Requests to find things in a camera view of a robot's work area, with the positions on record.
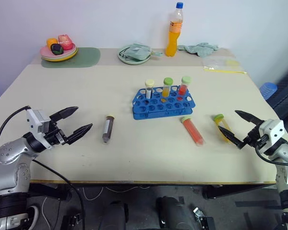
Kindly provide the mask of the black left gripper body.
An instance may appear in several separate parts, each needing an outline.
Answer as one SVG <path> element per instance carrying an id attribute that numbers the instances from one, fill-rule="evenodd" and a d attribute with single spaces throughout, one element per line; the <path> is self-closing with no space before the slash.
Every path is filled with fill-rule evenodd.
<path id="1" fill-rule="evenodd" d="M 68 144 L 68 138 L 63 131 L 58 128 L 57 123 L 52 120 L 49 122 L 48 132 L 45 133 L 44 138 L 52 146 Z"/>

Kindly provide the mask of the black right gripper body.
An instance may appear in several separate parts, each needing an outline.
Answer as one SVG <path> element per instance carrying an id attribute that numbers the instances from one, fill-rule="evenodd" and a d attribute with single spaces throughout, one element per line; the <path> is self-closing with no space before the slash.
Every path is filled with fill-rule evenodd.
<path id="1" fill-rule="evenodd" d="M 264 121 L 261 121 L 259 124 L 257 124 L 245 137 L 240 144 L 237 145 L 239 149 L 242 149 L 245 145 L 249 145 L 251 147 L 256 147 L 257 144 L 259 144 L 259 149 L 262 148 L 265 143 L 261 141 L 261 136 L 259 133 L 259 127 L 262 125 Z"/>

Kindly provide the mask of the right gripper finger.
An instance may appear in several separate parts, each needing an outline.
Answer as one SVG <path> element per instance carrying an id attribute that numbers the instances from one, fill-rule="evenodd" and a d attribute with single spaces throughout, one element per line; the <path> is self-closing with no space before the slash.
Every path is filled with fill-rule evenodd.
<path id="1" fill-rule="evenodd" d="M 255 117 L 254 115 L 241 111 L 241 110 L 235 110 L 235 112 L 244 120 L 246 120 L 247 122 L 251 122 L 255 125 L 261 125 L 263 123 L 263 120 Z"/>
<path id="2" fill-rule="evenodd" d="M 229 130 L 221 127 L 221 126 L 218 126 L 218 129 L 221 131 L 221 133 L 222 133 L 230 142 L 232 142 L 233 144 L 235 144 L 238 148 L 243 148 L 243 147 L 244 147 L 244 143 L 243 143 L 242 141 L 240 141 L 239 139 L 237 139 L 237 138 L 235 137 L 235 135 L 234 135 L 231 131 L 229 131 Z"/>

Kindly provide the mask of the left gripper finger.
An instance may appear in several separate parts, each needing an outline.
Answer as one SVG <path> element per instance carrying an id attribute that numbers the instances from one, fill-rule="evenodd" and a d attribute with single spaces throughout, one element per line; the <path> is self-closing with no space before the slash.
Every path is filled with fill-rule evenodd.
<path id="1" fill-rule="evenodd" d="M 59 121 L 61 119 L 65 119 L 69 116 L 71 116 L 79 107 L 78 106 L 71 106 L 64 108 L 54 114 L 52 114 L 49 118 L 51 121 Z"/>
<path id="2" fill-rule="evenodd" d="M 93 124 L 90 123 L 88 125 L 78 128 L 70 136 L 67 137 L 66 143 L 71 145 L 77 140 L 81 139 L 92 128 L 92 126 Z"/>

